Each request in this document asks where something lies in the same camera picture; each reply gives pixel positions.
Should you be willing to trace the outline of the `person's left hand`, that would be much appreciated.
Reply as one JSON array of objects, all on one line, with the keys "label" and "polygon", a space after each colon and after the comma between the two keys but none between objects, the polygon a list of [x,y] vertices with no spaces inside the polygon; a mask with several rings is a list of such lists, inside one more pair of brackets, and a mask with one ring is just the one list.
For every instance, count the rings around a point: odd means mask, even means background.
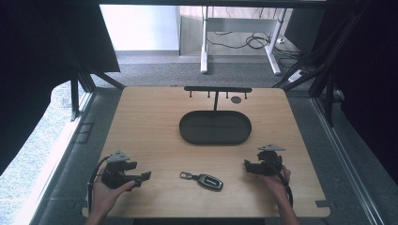
[{"label": "person's left hand", "polygon": [[93,200],[89,216],[96,218],[105,218],[113,209],[118,197],[132,189],[135,185],[134,181],[130,181],[121,187],[112,189],[102,183],[101,180],[95,181],[93,186]]}]

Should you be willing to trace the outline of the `black curtain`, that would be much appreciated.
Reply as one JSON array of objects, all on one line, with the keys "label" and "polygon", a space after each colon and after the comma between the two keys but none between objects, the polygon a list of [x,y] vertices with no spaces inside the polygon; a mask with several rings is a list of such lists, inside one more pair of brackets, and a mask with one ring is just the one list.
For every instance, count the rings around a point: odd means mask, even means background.
[{"label": "black curtain", "polygon": [[331,66],[351,126],[398,185],[398,0],[370,0]]},{"label": "black curtain", "polygon": [[119,71],[98,5],[0,0],[0,175],[45,113],[53,89],[91,71]]}]

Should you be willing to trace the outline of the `dark floor plate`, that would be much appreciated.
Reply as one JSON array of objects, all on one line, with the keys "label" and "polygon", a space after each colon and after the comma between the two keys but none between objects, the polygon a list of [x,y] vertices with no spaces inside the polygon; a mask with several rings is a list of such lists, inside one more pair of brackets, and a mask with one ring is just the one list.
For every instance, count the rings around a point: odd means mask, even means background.
[{"label": "dark floor plate", "polygon": [[93,123],[82,123],[78,131],[76,142],[79,144],[87,143],[92,134],[93,126]]}]

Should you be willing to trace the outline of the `black key rack with tray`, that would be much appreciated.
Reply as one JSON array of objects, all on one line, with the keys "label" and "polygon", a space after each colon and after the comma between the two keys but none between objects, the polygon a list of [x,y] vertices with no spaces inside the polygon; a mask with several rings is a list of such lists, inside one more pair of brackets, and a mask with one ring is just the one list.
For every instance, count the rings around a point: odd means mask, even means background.
[{"label": "black key rack with tray", "polygon": [[211,111],[187,112],[179,121],[180,136],[196,145],[238,145],[246,142],[252,133],[252,122],[242,112],[219,111],[220,92],[229,98],[230,93],[243,93],[247,97],[249,87],[185,86],[185,91],[215,93]]}]

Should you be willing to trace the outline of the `person's right hand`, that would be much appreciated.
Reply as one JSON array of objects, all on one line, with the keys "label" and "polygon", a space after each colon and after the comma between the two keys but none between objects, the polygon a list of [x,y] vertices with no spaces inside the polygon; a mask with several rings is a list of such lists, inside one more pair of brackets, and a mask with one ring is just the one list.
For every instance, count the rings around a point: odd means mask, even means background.
[{"label": "person's right hand", "polygon": [[286,202],[289,200],[289,198],[284,183],[288,183],[290,181],[290,175],[291,171],[288,170],[286,167],[283,167],[279,175],[257,175],[257,178],[264,182],[276,201]]}]

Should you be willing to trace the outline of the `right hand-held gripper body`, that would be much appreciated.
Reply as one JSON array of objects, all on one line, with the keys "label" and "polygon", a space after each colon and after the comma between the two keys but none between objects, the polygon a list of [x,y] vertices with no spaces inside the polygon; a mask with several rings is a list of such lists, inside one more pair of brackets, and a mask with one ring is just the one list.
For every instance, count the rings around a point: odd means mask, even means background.
[{"label": "right hand-held gripper body", "polygon": [[268,144],[260,146],[258,150],[257,158],[260,164],[256,169],[256,173],[265,176],[273,176],[279,173],[283,168],[283,160],[277,152],[283,151],[283,148],[275,144]]}]

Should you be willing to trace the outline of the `white desk frame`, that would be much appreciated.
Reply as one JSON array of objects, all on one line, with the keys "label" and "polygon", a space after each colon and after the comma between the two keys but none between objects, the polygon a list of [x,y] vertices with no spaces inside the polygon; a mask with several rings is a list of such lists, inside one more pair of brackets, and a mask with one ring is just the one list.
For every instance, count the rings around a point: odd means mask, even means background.
[{"label": "white desk frame", "polygon": [[208,32],[238,32],[238,33],[265,33],[271,34],[271,40],[264,47],[268,61],[275,75],[280,75],[281,70],[273,54],[277,39],[283,26],[287,9],[281,8],[276,19],[236,19],[236,18],[210,18],[208,7],[203,12],[203,40],[200,57],[200,71],[207,74],[207,33]]}]

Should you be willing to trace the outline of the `black car key with clip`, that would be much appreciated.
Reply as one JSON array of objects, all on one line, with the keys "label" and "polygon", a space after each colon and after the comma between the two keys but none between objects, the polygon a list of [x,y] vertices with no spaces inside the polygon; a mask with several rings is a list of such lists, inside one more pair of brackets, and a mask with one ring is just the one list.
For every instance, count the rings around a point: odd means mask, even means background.
[{"label": "black car key with clip", "polygon": [[198,175],[194,175],[190,172],[181,172],[179,177],[181,179],[194,180],[200,186],[211,190],[221,191],[223,188],[223,181],[209,174],[201,173]]}]

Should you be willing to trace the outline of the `white power strip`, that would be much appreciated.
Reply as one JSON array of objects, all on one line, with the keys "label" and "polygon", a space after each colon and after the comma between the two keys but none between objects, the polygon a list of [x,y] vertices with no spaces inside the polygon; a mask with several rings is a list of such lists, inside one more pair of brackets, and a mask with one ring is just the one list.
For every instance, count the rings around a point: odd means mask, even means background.
[{"label": "white power strip", "polygon": [[293,82],[295,82],[296,80],[298,80],[301,76],[303,76],[304,74],[305,74],[305,71],[299,69],[299,70],[297,70],[293,75],[291,75],[291,76],[288,78],[288,81],[289,81],[290,83],[293,83]]}]

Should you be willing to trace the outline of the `black metal stand frame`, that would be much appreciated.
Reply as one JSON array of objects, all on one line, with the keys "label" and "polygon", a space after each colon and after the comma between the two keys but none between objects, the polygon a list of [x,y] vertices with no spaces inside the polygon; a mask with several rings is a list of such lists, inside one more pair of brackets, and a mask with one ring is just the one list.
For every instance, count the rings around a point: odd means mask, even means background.
[{"label": "black metal stand frame", "polygon": [[113,87],[123,90],[125,85],[114,78],[108,76],[105,72],[93,69],[89,66],[82,66],[76,60],[73,61],[75,74],[70,78],[70,96],[71,96],[71,120],[75,121],[82,113],[79,103],[79,87],[82,87],[86,93],[93,93],[97,86],[91,75],[94,74],[100,79],[106,81]]},{"label": "black metal stand frame", "polygon": [[[309,56],[304,57],[301,61],[294,64],[283,75],[283,78],[274,85],[274,88],[281,88],[284,91],[289,91],[310,79],[314,79],[308,93],[311,97],[319,97],[321,92],[326,89],[326,105],[324,108],[325,120],[330,126],[332,122],[332,104],[333,104],[333,90],[334,80],[331,72],[331,66],[335,62],[336,57],[342,50],[344,43],[348,39],[355,25],[358,23],[363,11],[369,5],[370,0],[350,0],[353,2],[351,7],[347,8],[347,16],[338,23],[331,35],[326,41]],[[313,71],[302,75],[294,82],[289,82],[288,79],[293,75],[293,71],[298,70],[299,67],[313,63],[315,60],[320,62],[319,66]]]}]

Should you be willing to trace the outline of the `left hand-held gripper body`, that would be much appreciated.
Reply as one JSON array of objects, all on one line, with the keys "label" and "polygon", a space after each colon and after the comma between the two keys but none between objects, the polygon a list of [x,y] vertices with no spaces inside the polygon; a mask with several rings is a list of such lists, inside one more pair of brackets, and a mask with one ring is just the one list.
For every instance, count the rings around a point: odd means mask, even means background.
[{"label": "left hand-held gripper body", "polygon": [[120,150],[115,151],[106,159],[106,166],[102,173],[101,181],[108,188],[116,189],[130,182],[126,175],[125,163],[132,162],[130,158]]}]

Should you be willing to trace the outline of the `aluminium floor rail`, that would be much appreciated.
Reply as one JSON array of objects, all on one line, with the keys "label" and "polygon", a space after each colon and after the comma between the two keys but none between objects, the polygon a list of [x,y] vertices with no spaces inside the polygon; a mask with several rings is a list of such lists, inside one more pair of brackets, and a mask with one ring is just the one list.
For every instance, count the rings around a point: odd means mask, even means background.
[{"label": "aluminium floor rail", "polygon": [[381,217],[379,210],[375,204],[374,199],[372,198],[368,188],[364,185],[360,176],[352,163],[349,155],[346,153],[344,145],[339,138],[335,128],[329,124],[327,119],[324,116],[325,110],[322,107],[322,104],[319,99],[312,98],[311,102],[314,105],[314,109],[316,111],[317,116],[321,122],[323,129],[326,131],[326,134],[329,138],[329,141],[332,145],[333,151],[335,152],[337,158],[339,159],[342,167],[344,169],[344,173],[353,188],[357,199],[360,202],[360,205],[365,213],[365,216],[369,220],[371,225],[385,225],[384,219]]}]

